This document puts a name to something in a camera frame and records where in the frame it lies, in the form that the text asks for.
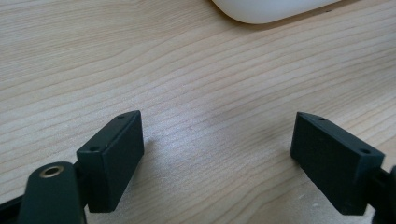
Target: white plastic device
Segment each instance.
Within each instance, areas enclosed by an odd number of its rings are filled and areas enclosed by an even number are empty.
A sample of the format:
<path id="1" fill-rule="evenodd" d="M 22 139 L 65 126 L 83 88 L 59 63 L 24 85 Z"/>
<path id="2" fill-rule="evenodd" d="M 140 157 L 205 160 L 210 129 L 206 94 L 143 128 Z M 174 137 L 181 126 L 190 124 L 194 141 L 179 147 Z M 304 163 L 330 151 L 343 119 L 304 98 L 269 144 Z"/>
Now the white plastic device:
<path id="1" fill-rule="evenodd" d="M 260 24 L 278 21 L 340 0 L 213 0 L 237 21 Z"/>

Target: screw hole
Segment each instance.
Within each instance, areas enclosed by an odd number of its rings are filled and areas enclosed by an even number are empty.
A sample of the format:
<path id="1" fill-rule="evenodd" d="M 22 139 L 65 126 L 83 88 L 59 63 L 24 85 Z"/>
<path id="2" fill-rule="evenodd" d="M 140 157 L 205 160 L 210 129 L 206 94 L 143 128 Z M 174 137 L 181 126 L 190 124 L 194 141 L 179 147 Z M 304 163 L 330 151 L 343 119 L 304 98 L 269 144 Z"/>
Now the screw hole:
<path id="1" fill-rule="evenodd" d="M 50 178 L 60 174 L 64 168 L 62 166 L 51 166 L 40 173 L 42 178 Z"/>
<path id="2" fill-rule="evenodd" d="M 364 154 L 370 154 L 371 151 L 369 149 L 365 149 L 365 148 L 361 148 L 359 149 L 360 152 L 364 153 Z"/>
<path id="3" fill-rule="evenodd" d="M 90 147 L 90 151 L 99 151 L 99 147 Z"/>

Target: wood grain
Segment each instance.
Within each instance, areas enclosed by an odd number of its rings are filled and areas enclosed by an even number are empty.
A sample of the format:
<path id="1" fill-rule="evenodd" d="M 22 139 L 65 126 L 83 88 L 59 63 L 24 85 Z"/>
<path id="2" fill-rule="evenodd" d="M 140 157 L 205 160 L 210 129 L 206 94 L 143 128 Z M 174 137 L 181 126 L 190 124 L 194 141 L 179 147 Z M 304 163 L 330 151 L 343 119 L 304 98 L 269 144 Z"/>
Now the wood grain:
<path id="1" fill-rule="evenodd" d="M 146 154 L 89 223 L 370 223 L 335 211 L 289 155 L 295 113 L 396 164 L 396 1 L 248 25 L 211 1 L 0 2 L 0 203 L 140 109 Z"/>

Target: light wood surface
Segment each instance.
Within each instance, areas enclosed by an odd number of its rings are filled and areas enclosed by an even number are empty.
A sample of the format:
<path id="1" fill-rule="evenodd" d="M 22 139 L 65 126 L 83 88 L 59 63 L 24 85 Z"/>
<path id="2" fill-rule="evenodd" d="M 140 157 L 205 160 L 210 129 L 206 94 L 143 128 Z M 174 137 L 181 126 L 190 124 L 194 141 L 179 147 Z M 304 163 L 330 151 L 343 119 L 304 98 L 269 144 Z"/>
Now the light wood surface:
<path id="1" fill-rule="evenodd" d="M 0 203 L 28 175 L 140 109 L 146 154 L 89 223 L 370 223 L 343 217 L 290 158 L 321 115 L 396 164 L 396 1 L 267 25 L 207 0 L 0 2 Z"/>

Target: white object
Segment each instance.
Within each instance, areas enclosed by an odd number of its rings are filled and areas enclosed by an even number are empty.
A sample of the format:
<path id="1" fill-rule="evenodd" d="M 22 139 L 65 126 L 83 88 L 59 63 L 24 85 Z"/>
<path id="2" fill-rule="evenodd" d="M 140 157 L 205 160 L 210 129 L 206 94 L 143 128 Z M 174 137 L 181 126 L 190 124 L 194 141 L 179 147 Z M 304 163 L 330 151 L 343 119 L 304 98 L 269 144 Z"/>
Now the white object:
<path id="1" fill-rule="evenodd" d="M 213 0 L 235 20 L 260 24 L 278 21 L 340 0 Z"/>

